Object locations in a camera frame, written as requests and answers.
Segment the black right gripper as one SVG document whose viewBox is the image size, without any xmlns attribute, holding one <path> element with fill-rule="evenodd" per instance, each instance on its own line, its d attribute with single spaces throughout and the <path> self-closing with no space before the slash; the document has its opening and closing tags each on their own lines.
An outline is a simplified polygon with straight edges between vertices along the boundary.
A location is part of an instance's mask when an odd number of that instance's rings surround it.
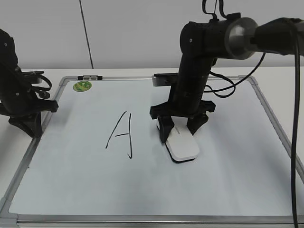
<svg viewBox="0 0 304 228">
<path fill-rule="evenodd" d="M 161 142 L 167 141 L 174 127 L 171 116 L 187 117 L 187 128 L 191 134 L 195 134 L 208 121 L 209 117 L 206 112 L 214 112 L 216 105 L 212 101 L 201 98 L 202 93 L 170 91 L 167 102 L 150 107 L 151 118 L 158 117 Z"/>
</svg>

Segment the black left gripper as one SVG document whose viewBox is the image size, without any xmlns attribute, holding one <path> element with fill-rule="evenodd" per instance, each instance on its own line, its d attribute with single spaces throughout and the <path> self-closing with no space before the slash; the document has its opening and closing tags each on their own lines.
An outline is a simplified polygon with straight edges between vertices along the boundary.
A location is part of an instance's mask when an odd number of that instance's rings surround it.
<svg viewBox="0 0 304 228">
<path fill-rule="evenodd" d="M 34 92 L 12 93 L 0 96 L 0 114 L 10 116 L 9 123 L 31 138 L 42 136 L 41 112 L 58 110 L 56 100 L 38 98 Z"/>
</svg>

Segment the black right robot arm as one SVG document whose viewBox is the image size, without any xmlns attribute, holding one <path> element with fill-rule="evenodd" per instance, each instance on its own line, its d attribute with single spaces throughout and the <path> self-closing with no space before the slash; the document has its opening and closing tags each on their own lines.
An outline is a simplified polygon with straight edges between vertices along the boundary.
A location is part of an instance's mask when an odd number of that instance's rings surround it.
<svg viewBox="0 0 304 228">
<path fill-rule="evenodd" d="M 173 117 L 187 118 L 187 128 L 195 133 L 215 110 L 212 101 L 202 100 L 216 60 L 245 60 L 256 52 L 279 55 L 304 53 L 304 22 L 279 18 L 257 25 L 251 18 L 208 23 L 189 22 L 180 34 L 182 52 L 178 73 L 155 74 L 154 86 L 169 86 L 168 100 L 150 108 L 159 122 L 160 141 L 166 142 L 174 128 Z"/>
</svg>

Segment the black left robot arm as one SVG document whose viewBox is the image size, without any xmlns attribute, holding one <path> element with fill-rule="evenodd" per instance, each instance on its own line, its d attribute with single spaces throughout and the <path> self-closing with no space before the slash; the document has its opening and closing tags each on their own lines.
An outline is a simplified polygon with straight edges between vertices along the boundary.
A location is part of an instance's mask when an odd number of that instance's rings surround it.
<svg viewBox="0 0 304 228">
<path fill-rule="evenodd" d="M 4 30 L 0 31 L 0 114 L 9 123 L 32 138 L 42 136 L 41 113 L 58 110 L 50 100 L 51 81 L 44 71 L 23 72 L 18 66 L 15 42 Z"/>
</svg>

